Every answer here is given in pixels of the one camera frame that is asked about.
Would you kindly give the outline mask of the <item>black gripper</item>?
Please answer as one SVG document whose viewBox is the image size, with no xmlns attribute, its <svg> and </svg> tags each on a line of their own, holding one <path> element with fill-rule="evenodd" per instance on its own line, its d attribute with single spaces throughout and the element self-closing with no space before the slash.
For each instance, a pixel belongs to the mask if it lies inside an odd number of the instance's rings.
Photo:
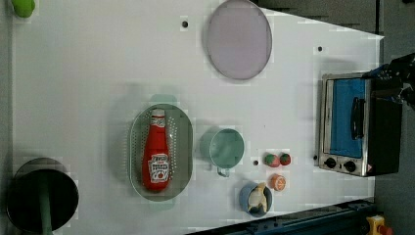
<svg viewBox="0 0 415 235">
<path fill-rule="evenodd" d="M 371 97 L 397 104 L 406 103 L 414 108 L 414 54 L 393 59 L 389 64 L 370 70 L 362 75 L 375 85 L 389 85 L 387 88 L 373 88 Z"/>
</svg>

